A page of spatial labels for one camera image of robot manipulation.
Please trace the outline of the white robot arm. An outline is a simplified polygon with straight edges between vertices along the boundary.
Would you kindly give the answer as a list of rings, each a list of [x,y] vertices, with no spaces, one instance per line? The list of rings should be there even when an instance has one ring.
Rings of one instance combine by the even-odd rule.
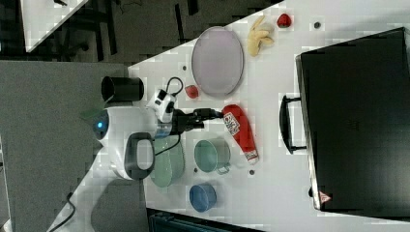
[[[148,177],[158,154],[154,149],[156,139],[202,129],[205,121],[221,117],[221,112],[211,108],[198,108],[192,113],[149,106],[104,109],[92,124],[102,148],[46,232],[95,232],[91,217],[103,192],[115,180]]]

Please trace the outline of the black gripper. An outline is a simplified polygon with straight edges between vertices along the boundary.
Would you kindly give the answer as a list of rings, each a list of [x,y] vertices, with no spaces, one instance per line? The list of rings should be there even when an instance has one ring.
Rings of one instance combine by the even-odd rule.
[[[175,109],[171,121],[171,135],[182,134],[186,131],[203,129],[203,121],[221,119],[223,114],[212,108],[197,108],[192,113],[184,113]]]

